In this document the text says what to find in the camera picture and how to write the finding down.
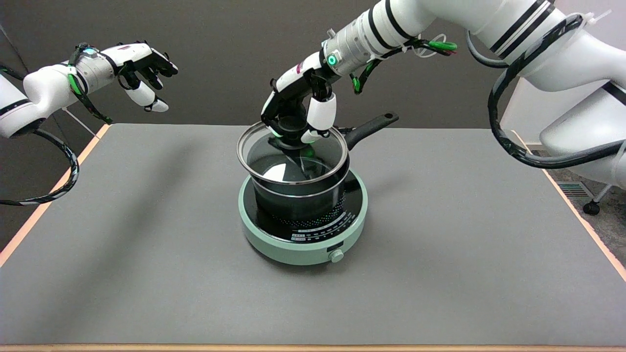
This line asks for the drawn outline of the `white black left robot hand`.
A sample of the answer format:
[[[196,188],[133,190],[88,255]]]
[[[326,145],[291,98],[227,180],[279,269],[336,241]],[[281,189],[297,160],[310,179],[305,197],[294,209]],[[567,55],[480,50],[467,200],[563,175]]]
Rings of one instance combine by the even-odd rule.
[[[168,104],[155,91],[163,89],[159,76],[172,77],[179,69],[166,53],[150,47],[147,42],[135,42],[120,43],[100,54],[110,61],[119,85],[133,102],[146,112],[168,111]]]

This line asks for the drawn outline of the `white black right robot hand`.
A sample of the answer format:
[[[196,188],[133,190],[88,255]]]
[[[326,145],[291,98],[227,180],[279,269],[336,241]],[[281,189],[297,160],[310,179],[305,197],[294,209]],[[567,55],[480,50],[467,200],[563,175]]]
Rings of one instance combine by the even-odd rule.
[[[272,92],[260,120],[287,149],[330,135],[337,113],[334,75],[320,50],[270,81]]]

